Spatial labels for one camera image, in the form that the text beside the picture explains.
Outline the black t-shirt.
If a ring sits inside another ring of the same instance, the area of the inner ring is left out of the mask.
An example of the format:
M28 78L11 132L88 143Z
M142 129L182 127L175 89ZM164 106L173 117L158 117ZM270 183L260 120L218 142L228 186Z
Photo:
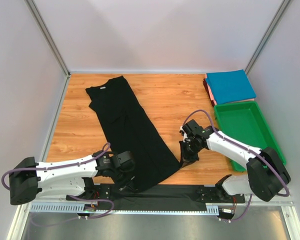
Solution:
M86 88L107 142L116 153L130 151L135 167L128 173L132 191L143 192L180 169L127 80L116 77L101 86Z

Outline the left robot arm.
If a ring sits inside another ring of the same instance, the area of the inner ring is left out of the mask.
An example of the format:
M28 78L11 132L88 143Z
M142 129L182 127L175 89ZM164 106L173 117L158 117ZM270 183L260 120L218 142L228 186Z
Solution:
M82 158L60 162L37 162L23 159L8 174L10 204L27 204L33 200L75 198L91 199L96 194L93 179L111 178L120 190L133 190L136 166L130 151L97 151Z

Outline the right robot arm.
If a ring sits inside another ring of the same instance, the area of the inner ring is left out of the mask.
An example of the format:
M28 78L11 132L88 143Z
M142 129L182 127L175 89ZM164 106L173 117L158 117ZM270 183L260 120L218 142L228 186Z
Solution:
M182 163L194 163L199 159L199 152L207 149L226 156L246 170L245 175L229 175L218 182L227 195L252 194L269 202L281 195L281 190L288 189L291 177L274 148L247 145L212 125L203 128L193 119L180 127L180 133L183 136Z

